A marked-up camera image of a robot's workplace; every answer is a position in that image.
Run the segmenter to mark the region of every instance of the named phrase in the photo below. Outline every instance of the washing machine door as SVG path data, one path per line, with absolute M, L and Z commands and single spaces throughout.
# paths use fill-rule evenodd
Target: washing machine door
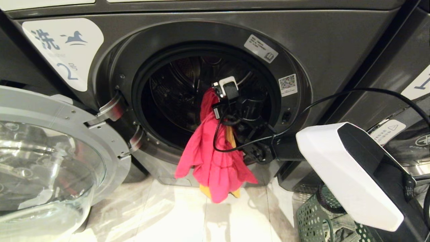
M 0 86 L 0 241 L 70 235 L 127 176 L 126 142 L 70 101 Z

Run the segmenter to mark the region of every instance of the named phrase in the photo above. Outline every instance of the washing machine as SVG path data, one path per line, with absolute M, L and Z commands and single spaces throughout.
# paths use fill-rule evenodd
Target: washing machine
M 87 125 L 114 127 L 161 183 L 198 186 L 191 173 L 174 173 L 212 83 L 233 76 L 240 95 L 264 96 L 261 116 L 280 132 L 307 105 L 344 88 L 402 4 L 70 0 L 0 8 L 98 113 Z M 291 134 L 316 124 L 328 106 L 301 116 Z M 282 164 L 248 155 L 245 162 L 260 186 Z
M 374 87 L 398 92 L 430 114 L 429 1 L 417 2 L 401 28 L 349 88 Z M 429 134 L 424 120 L 398 99 L 380 93 L 353 93 L 321 124 L 348 121 L 367 130 L 417 181 L 429 178 Z M 321 183 L 307 162 L 288 162 L 279 173 L 287 190 L 313 193 Z
M 85 125 L 97 117 L 0 22 L 0 241 L 68 239 L 126 179 L 129 148 L 108 124 Z

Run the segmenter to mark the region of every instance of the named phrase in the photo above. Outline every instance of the white device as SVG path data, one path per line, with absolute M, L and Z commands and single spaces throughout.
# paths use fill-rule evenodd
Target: white device
M 399 177 L 406 171 L 364 130 L 347 122 L 312 126 L 296 139 L 302 155 L 356 222 L 397 230 L 404 216 L 388 196 L 393 188 L 381 168 Z

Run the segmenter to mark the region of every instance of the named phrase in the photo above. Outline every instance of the chinese character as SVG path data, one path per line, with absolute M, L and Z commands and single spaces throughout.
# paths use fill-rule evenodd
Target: chinese character
M 60 46 L 54 44 L 54 39 L 52 38 L 48 38 L 49 34 L 47 32 L 44 32 L 43 30 L 39 29 L 36 30 L 36 32 L 31 31 L 34 35 L 38 35 L 39 37 L 35 36 L 36 39 L 40 40 L 42 42 L 42 46 L 44 49 L 48 48 L 49 50 L 51 49 L 51 45 L 52 47 L 54 47 L 54 49 L 59 50 Z

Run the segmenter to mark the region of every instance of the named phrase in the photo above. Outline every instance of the number 2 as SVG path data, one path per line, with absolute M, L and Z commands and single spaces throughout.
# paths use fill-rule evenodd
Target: number 2
M 72 72 L 70 71 L 70 69 L 63 63 L 58 63 L 57 66 L 64 66 L 67 69 L 67 79 L 69 80 L 77 80 L 78 78 L 73 78 L 72 77 Z

